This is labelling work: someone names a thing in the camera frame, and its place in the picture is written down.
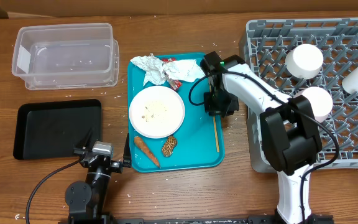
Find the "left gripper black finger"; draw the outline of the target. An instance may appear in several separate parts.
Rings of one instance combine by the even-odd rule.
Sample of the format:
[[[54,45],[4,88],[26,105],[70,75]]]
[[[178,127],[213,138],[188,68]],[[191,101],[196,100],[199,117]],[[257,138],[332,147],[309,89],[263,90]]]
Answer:
[[[82,138],[80,140],[80,142],[78,143],[78,148],[79,149],[87,149],[89,147],[92,135],[93,135],[93,129],[91,128],[91,129],[88,130],[88,132],[86,133],[85,137]]]
[[[132,157],[131,157],[131,149],[130,149],[129,141],[130,141],[130,137],[129,137],[129,133],[127,133],[126,143],[123,152],[123,166],[126,168],[132,167]]]

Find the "wooden chopstick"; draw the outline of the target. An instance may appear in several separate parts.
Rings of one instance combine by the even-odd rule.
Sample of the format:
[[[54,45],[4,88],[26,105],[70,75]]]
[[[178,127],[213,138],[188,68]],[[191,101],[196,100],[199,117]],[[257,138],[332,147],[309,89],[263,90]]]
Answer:
[[[217,132],[217,125],[216,125],[216,115],[213,115],[213,124],[214,124],[214,137],[215,137],[215,141],[216,141],[216,151],[217,153],[220,152],[219,149],[219,139],[218,139],[218,132]]]

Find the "large white plate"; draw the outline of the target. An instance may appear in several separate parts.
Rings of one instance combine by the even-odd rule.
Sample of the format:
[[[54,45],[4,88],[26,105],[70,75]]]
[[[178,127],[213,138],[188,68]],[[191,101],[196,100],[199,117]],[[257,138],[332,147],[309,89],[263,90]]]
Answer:
[[[165,138],[175,133],[185,119],[185,104],[181,96],[165,86],[147,87],[132,99],[129,121],[142,136]]]

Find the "white ceramic bowl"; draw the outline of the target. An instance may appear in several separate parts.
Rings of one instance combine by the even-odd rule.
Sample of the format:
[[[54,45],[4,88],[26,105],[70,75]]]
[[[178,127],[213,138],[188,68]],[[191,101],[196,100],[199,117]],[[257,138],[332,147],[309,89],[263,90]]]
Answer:
[[[294,77],[310,79],[318,75],[323,60],[323,53],[319,48],[311,44],[301,44],[287,54],[285,65]]]

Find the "pink bowl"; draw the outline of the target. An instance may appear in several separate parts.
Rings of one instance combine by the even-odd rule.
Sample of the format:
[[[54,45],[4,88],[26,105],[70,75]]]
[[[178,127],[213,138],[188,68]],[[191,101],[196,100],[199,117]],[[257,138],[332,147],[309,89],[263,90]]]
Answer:
[[[315,120],[320,123],[325,121],[333,109],[333,99],[331,95],[325,89],[317,86],[301,90],[294,98],[300,95],[303,95],[309,100]]]

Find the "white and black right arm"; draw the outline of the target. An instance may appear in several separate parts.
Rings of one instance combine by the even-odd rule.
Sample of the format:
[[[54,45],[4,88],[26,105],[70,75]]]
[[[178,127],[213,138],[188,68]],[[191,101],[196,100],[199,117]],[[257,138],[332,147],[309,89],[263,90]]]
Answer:
[[[223,60],[211,52],[200,67],[211,88],[203,101],[209,115],[232,115],[242,100],[259,117],[262,150],[278,174],[280,198],[271,223],[316,223],[308,179],[322,141],[310,101],[273,89],[238,55]]]

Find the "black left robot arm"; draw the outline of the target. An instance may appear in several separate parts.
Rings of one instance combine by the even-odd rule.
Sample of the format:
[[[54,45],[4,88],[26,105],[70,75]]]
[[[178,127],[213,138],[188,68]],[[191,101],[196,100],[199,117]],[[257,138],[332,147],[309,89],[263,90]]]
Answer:
[[[92,134],[92,130],[88,131],[73,148],[74,155],[79,157],[79,164],[88,172],[84,181],[76,181],[66,189],[68,223],[118,223],[111,213],[104,211],[104,203],[111,174],[120,174],[123,168],[132,167],[129,136],[126,137],[123,160],[114,161],[112,144],[92,143]]]

